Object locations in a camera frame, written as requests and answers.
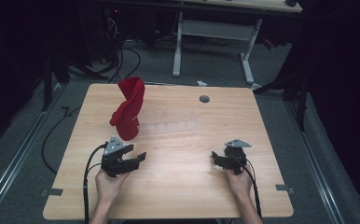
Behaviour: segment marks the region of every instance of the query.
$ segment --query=table leg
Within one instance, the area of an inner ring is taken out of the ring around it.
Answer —
[[[252,35],[250,37],[249,45],[247,47],[247,50],[246,50],[245,53],[241,54],[244,75],[246,76],[246,81],[249,84],[254,83],[252,70],[250,69],[250,64],[249,64],[249,57],[250,57],[250,54],[252,52],[253,45],[256,42],[256,36],[258,35],[258,31],[259,31],[259,27],[261,26],[261,22],[262,22],[261,19],[256,21],[256,25],[253,28],[253,32],[252,32]]]
[[[177,47],[176,47],[176,53],[174,54],[174,63],[173,63],[174,77],[180,77],[182,34],[183,34],[183,12],[179,12],[179,22],[177,27]]]

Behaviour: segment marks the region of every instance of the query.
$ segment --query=hand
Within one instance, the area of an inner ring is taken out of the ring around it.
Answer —
[[[121,192],[122,184],[129,175],[130,173],[126,173],[117,177],[111,177],[101,169],[95,176],[98,202],[95,206],[90,224],[107,223],[111,206]]]
[[[100,170],[95,176],[96,189],[98,190],[98,202],[113,204],[121,192],[122,184],[130,173],[117,177],[109,176],[104,170]]]
[[[246,164],[246,169],[251,172],[249,164]],[[233,170],[226,169],[226,174],[231,192],[237,199],[250,197],[250,189],[253,182],[246,171],[241,172],[239,175],[235,175],[233,174]]]
[[[246,165],[246,169],[250,172],[250,165]],[[235,196],[238,204],[239,212],[244,224],[262,224],[252,200],[250,198],[250,189],[253,181],[250,175],[243,170],[239,175],[233,174],[233,170],[226,169],[229,186],[232,194]]]

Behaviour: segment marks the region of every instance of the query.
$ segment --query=wooden table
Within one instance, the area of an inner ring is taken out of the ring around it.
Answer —
[[[210,102],[202,103],[201,95]],[[85,165],[97,146],[118,136],[109,120],[124,100],[117,85],[90,86],[52,186],[63,189],[62,196],[48,197],[45,218],[84,218]],[[126,142],[135,148],[124,159],[145,151],[146,159],[124,183],[111,218],[239,217],[225,172],[212,158],[212,151],[223,156],[224,143],[236,138],[252,145],[244,152],[256,170],[263,217],[293,214],[287,192],[276,190],[284,181],[251,90],[147,85],[138,118],[141,132]],[[91,165],[100,162],[102,153]],[[96,204],[98,169],[89,175],[90,211]]]

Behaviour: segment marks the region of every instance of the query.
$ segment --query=cable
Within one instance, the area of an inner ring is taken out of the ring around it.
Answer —
[[[70,67],[67,67],[67,71],[69,73],[77,75],[77,76],[86,76],[86,75],[88,75],[88,76],[99,78],[99,79],[106,79],[107,77],[102,77],[100,75],[103,74],[103,73],[106,73],[106,72],[114,69],[116,66],[118,66],[117,51],[118,51],[119,48],[122,48],[122,41],[121,41],[122,34],[118,33],[118,27],[117,27],[117,24],[116,24],[115,21],[113,21],[110,18],[107,18],[107,20],[112,22],[111,27],[108,28],[109,33],[108,32],[105,33],[107,35],[108,42],[109,42],[108,58],[112,58],[111,63],[106,68],[103,68],[103,69],[95,72],[95,71],[91,70],[90,68],[88,68],[87,66],[84,66],[82,64],[78,64],[78,63],[72,62],[72,61],[70,61],[68,59],[65,59],[65,61],[67,63],[70,63],[77,70],[81,71],[81,72],[78,72],[78,71],[75,71],[74,69],[71,69]],[[113,29],[113,26],[116,26],[116,29],[114,31],[113,39],[111,39],[110,32]]]
[[[136,67],[133,68],[133,70],[132,70],[127,76],[125,76],[124,79],[127,78],[127,77],[129,77],[134,71],[136,71],[136,69],[137,69],[137,68],[139,67],[139,65],[140,65],[140,61],[142,61],[141,58],[140,58],[140,54],[139,54],[139,53],[137,53],[137,52],[134,51],[133,49],[127,49],[127,50],[130,50],[130,51],[132,51],[133,53],[135,53],[135,54],[137,55],[137,57],[139,58],[139,61],[137,62]]]
[[[255,173],[255,170],[254,170],[254,167],[253,167],[253,164],[247,160],[247,162],[250,164],[251,168],[252,168],[252,171],[253,171],[253,175],[250,173],[250,171],[246,168],[246,166],[244,166],[240,161],[238,161],[238,159],[236,159],[232,154],[229,153],[229,155],[232,157],[232,159],[234,159],[242,168],[244,171],[247,172],[247,174],[249,174],[250,178],[252,179],[252,182],[253,182],[253,189],[254,189],[254,192],[255,192],[255,201],[256,201],[256,211],[259,215],[260,218],[262,218],[262,215],[261,215],[261,204],[259,202],[259,195],[258,195],[258,188],[256,186],[256,173]]]
[[[201,39],[201,44],[199,46],[197,46],[196,48],[187,48],[184,44],[182,44],[182,48],[183,49],[191,49],[191,50],[194,50],[194,49],[200,49],[201,47],[204,46],[205,44],[205,41],[206,41],[206,38],[203,37],[203,36],[187,36],[188,38],[184,38],[184,40],[189,40],[189,39]]]
[[[221,81],[227,83],[227,85],[229,85],[230,87],[233,87],[232,84],[230,84],[228,81],[226,81],[224,78],[221,78],[221,77],[216,77],[217,79],[220,79]]]
[[[108,83],[111,83],[111,82],[113,81],[113,78],[116,77],[117,75],[118,75],[118,77],[119,77],[119,70],[121,69],[122,63],[123,63],[123,61],[124,61],[124,54],[123,54],[123,52],[122,52],[122,47],[121,47],[121,49],[119,50],[119,52],[120,52],[120,55],[121,55],[121,62],[120,62],[120,64],[119,64],[118,68],[117,68],[116,73],[115,73],[113,76],[111,76],[111,78],[108,80]]]
[[[91,166],[91,168],[89,168],[88,173],[90,172],[90,170],[91,170],[92,168],[94,168],[95,166],[98,166],[98,165],[102,165],[102,164],[101,164],[101,163],[94,164],[93,166]]]
[[[156,41],[166,40],[166,39],[173,38],[174,36],[177,36],[177,35],[172,35],[172,36],[170,36],[170,35],[173,33],[174,27],[175,27],[176,24],[177,24],[177,18],[178,18],[178,16],[179,16],[179,13],[177,12],[177,13],[176,13],[176,17],[174,18],[174,22],[173,22],[173,26],[172,26],[171,31],[170,31],[166,36],[164,36],[164,37],[161,38],[161,39],[157,39]]]
[[[53,173],[53,174],[57,174],[58,172],[55,171],[47,162],[46,160],[46,156],[45,156],[45,147],[46,147],[46,143],[47,143],[47,140],[49,138],[49,136],[52,134],[52,132],[58,127],[58,125],[60,125],[62,123],[62,121],[64,121],[65,119],[71,117],[73,115],[73,113],[75,113],[78,109],[81,108],[81,105],[76,107],[76,109],[72,110],[69,114],[65,115],[62,119],[60,119],[52,128],[51,130],[49,130],[46,138],[44,139],[43,141],[43,145],[41,146],[41,159],[43,159],[43,162],[44,164],[47,166],[47,168]]]
[[[177,41],[176,40],[172,40],[172,38],[176,37],[176,35],[172,36],[171,38],[167,38],[165,40],[160,40],[159,42],[157,42],[158,45],[160,46],[163,46],[163,47],[171,47],[171,46],[174,46],[177,44]],[[170,44],[162,44],[161,42],[164,42],[164,41],[171,41]]]
[[[107,142],[105,142],[103,145],[98,146],[97,148],[95,148],[92,153],[90,154],[90,158],[88,159],[87,162],[87,166],[85,167],[85,172],[84,172],[84,181],[83,181],[83,195],[84,195],[84,222],[85,224],[90,223],[90,202],[88,200],[88,173],[90,172],[90,169],[93,168],[96,165],[93,165],[90,168],[90,161],[92,160],[93,156],[95,155],[95,153],[97,151],[99,151],[99,149],[102,148],[106,148],[107,147]]]
[[[220,43],[220,42],[217,42],[217,41],[213,41],[213,39],[216,39],[216,38],[208,38],[206,40],[206,43],[219,45],[219,46],[227,46],[227,45],[230,45],[230,44],[236,44],[236,43],[240,42],[240,40],[231,39],[227,43]]]

